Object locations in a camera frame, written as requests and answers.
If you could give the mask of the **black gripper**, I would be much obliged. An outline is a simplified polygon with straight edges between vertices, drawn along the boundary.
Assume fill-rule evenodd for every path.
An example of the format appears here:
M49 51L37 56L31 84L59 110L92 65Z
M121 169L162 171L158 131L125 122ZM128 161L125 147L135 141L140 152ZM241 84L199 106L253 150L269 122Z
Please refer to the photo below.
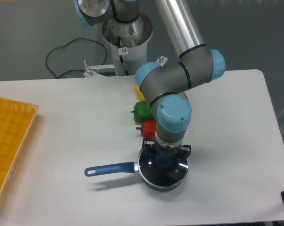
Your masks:
M155 154L156 151L166 156L173 156L178 153L179 159L187 159L191 155L191 145L165 145L160 144L156 139L153 141L144 138L142 142L142 152L144 154Z

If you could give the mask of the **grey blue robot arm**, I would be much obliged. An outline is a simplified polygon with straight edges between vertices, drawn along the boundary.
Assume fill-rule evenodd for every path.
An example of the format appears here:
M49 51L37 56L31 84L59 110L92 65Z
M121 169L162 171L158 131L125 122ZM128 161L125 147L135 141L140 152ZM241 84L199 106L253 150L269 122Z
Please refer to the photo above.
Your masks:
M183 145L192 109L181 93L209 83L225 73L223 55L209 49L185 0L158 0L156 5L179 62L164 66L147 61L152 22L136 0L76 0L74 7L85 25L101 23L111 46L117 76L134 75L156 120L154 144L144 143L148 154L186 159L191 147Z

